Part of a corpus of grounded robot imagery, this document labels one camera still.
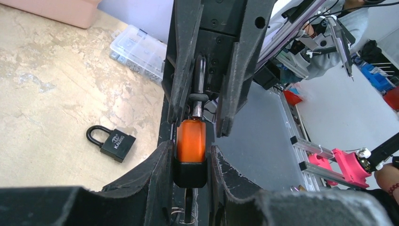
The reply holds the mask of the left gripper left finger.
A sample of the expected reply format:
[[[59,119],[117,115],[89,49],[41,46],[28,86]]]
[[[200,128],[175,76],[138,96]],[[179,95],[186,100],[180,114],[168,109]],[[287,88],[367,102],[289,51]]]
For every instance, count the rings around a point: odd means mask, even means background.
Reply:
[[[80,186],[2,188],[3,226],[168,226],[172,208],[172,144],[161,143],[100,192]]]

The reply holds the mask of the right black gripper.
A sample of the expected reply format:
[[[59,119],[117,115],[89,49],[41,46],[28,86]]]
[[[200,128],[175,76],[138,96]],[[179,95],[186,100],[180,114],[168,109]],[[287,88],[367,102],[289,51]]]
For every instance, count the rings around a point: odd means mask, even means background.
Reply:
[[[255,66],[274,0],[175,0],[165,60],[168,122],[181,124],[191,87],[193,61],[206,60],[204,92],[219,96],[216,136],[230,135],[244,104],[243,87]]]

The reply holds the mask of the orange black padlock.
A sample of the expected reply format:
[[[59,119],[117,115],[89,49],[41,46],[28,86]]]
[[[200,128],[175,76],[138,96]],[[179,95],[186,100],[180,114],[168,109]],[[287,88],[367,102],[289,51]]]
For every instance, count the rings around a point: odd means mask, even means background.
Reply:
[[[177,128],[173,174],[174,183],[180,188],[202,188],[207,183],[206,124],[202,121],[204,104],[209,100],[204,91],[206,70],[206,57],[198,55],[189,95],[190,118]]]

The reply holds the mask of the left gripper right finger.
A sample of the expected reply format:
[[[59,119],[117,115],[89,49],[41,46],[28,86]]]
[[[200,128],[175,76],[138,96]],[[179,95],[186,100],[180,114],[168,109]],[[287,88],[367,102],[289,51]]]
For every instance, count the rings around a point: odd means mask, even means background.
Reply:
[[[218,146],[210,148],[213,226],[390,226],[377,199],[365,192],[269,192],[241,175]]]

